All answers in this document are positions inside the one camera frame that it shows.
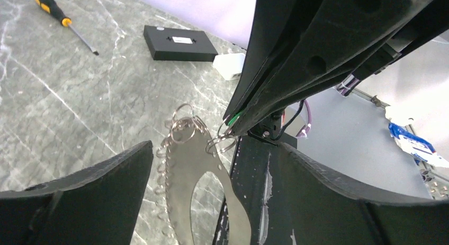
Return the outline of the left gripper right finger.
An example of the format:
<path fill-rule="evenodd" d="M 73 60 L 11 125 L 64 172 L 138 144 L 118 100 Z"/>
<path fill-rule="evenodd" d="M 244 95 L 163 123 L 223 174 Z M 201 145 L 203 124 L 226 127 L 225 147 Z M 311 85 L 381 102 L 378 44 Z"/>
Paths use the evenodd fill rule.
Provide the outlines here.
<path fill-rule="evenodd" d="M 286 143 L 278 149 L 297 244 L 448 244 L 448 201 L 381 189 Z"/>

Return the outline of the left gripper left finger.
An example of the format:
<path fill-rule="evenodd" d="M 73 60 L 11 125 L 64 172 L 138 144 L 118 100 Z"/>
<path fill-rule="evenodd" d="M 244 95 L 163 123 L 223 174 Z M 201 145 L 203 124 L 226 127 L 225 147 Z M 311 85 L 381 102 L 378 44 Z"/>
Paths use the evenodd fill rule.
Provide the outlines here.
<path fill-rule="evenodd" d="M 143 141 L 68 176 L 1 192 L 1 244 L 129 244 L 153 158 Z"/>

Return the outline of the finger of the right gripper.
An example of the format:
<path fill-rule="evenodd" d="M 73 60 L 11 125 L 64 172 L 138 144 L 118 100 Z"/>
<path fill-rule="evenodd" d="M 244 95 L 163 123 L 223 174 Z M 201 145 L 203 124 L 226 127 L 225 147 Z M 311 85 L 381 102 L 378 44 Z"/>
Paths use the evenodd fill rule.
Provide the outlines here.
<path fill-rule="evenodd" d="M 447 6 L 448 0 L 323 0 L 300 41 L 271 69 L 231 133 L 243 135 L 272 113 L 338 84 L 424 10 L 446 19 Z"/>
<path fill-rule="evenodd" d="M 243 111 L 271 69 L 290 55 L 323 0 L 256 0 L 243 71 L 223 115 L 225 121 Z"/>

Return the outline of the large metal key ring plate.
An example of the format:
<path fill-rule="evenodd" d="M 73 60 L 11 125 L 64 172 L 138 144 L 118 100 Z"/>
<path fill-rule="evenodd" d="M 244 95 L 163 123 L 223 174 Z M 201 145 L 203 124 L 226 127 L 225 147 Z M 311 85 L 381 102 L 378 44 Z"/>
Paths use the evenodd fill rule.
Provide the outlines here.
<path fill-rule="evenodd" d="M 194 244 L 191 226 L 191 202 L 198 181 L 207 172 L 213 173 L 224 190 L 228 210 L 228 243 L 250 244 L 252 228 L 247 211 L 238 199 L 232 186 L 229 172 L 219 154 L 236 145 L 237 139 L 227 128 L 223 134 L 212 137 L 204 121 L 193 112 L 177 118 L 184 107 L 181 104 L 166 121 L 169 134 L 162 141 L 156 155 L 162 158 L 158 167 L 157 193 L 164 193 L 168 220 L 179 244 Z"/>

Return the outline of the green key tag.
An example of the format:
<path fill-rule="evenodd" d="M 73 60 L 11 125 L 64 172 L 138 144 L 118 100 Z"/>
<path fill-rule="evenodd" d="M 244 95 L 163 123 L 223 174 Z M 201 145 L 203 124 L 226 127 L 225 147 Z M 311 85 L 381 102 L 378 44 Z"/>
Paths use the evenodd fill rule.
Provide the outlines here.
<path fill-rule="evenodd" d="M 232 126 L 232 125 L 239 119 L 239 117 L 241 116 L 241 114 L 242 114 L 242 111 L 238 112 L 233 118 L 231 118 L 231 119 L 229 120 L 229 122 L 227 123 L 227 126 L 228 126 L 228 127 Z"/>

